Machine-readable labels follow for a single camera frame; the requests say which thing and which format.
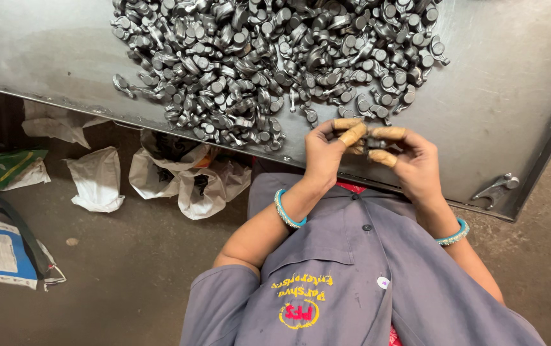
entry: floor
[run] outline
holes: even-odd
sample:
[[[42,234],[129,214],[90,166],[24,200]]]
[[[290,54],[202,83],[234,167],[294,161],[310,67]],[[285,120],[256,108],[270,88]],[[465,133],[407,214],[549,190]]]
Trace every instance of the floor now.
[[[0,111],[16,109],[17,100],[0,98]],[[34,141],[22,135],[10,132],[15,142]],[[140,147],[137,131],[109,122],[86,129],[86,137],[93,150],[118,147],[122,177],[128,176]],[[49,293],[0,284],[0,346],[177,344],[189,285],[246,220],[247,191],[215,216],[192,221],[176,198],[145,201],[123,178],[122,207],[89,212],[70,201],[77,191],[63,159],[91,150],[37,141],[49,146],[45,163],[52,181],[2,196],[49,248],[68,282]],[[551,161],[516,224],[459,209],[456,214],[471,225],[469,239],[507,305],[551,345]],[[78,244],[67,245],[69,238]]]

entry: metal part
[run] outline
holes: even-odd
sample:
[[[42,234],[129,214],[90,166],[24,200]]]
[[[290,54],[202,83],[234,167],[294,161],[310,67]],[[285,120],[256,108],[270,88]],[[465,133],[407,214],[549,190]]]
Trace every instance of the metal part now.
[[[340,116],[389,125],[387,107],[392,114],[408,107],[433,61],[448,64],[439,37],[431,37],[438,16],[433,3],[114,0],[113,5],[112,32],[128,44],[128,57],[140,62],[137,75],[147,86],[116,75],[115,88],[129,97],[139,91],[166,98],[170,122],[192,129],[201,140],[234,148],[248,142],[266,143],[269,151],[281,147],[285,136],[269,115],[284,106],[284,94],[289,111],[301,108],[312,127],[318,125],[318,113],[309,108],[313,101],[342,106],[353,98],[359,114],[338,108]],[[374,79],[381,89],[370,90],[376,105],[363,92],[357,95],[358,87]]]
[[[504,174],[502,177],[499,177],[493,185],[472,197],[472,200],[475,201],[479,198],[488,198],[490,204],[485,210],[491,210],[507,192],[518,186],[519,179],[517,177],[513,177],[511,173]]]

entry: steel table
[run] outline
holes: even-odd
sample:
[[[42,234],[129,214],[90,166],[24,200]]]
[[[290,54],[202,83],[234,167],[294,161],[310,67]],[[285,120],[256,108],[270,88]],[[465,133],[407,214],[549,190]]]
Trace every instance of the steel table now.
[[[451,64],[434,67],[414,104],[392,122],[438,146],[452,205],[514,221],[551,157],[551,2],[444,0],[438,8],[433,32]],[[0,92],[194,138],[164,120],[163,105],[113,88],[115,73],[139,83],[140,67],[111,34],[112,12],[110,1],[0,0]],[[245,152],[304,165],[309,126],[300,111],[287,109],[277,115],[287,134],[283,149],[253,145]],[[320,121],[336,116],[335,107],[316,110]],[[487,201],[470,197],[505,173],[521,185],[491,212],[478,208]],[[362,158],[345,157],[340,174],[398,190],[388,169]]]

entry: blue bangle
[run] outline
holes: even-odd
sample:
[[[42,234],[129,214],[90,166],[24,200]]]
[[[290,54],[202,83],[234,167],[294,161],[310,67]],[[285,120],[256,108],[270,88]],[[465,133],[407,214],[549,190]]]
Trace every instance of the blue bangle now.
[[[438,244],[440,244],[442,246],[454,244],[454,243],[462,240],[463,238],[465,238],[465,236],[467,236],[468,232],[470,232],[470,227],[467,225],[467,223],[464,220],[460,219],[459,217],[457,218],[457,222],[461,226],[459,231],[457,233],[449,236],[449,237],[442,238],[442,239],[436,239]]]
[[[284,221],[284,223],[286,223],[287,225],[291,226],[292,228],[294,228],[295,230],[298,229],[299,227],[301,227],[302,225],[305,225],[306,222],[308,221],[308,217],[304,217],[303,220],[299,223],[293,221],[290,217],[288,217],[288,215],[286,214],[286,212],[284,211],[284,208],[282,208],[282,201],[280,199],[280,197],[286,192],[286,190],[284,190],[283,188],[282,189],[279,189],[276,193],[275,193],[275,196],[274,196],[274,203],[275,203],[275,208],[277,209],[277,213],[280,214],[280,217],[282,218],[282,220]]]

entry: wrist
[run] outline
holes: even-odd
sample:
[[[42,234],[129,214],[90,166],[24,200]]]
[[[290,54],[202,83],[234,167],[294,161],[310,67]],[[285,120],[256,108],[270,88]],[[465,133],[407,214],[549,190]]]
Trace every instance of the wrist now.
[[[303,176],[296,185],[302,187],[302,189],[307,191],[308,194],[313,194],[314,196],[321,198],[327,191],[329,191],[329,189],[333,187],[333,185],[335,185],[335,181],[336,179],[333,179],[333,181],[327,181],[322,178]]]
[[[446,238],[459,230],[460,226],[457,218],[441,194],[433,198],[420,200],[414,205],[418,221],[423,222],[419,224],[433,238]]]

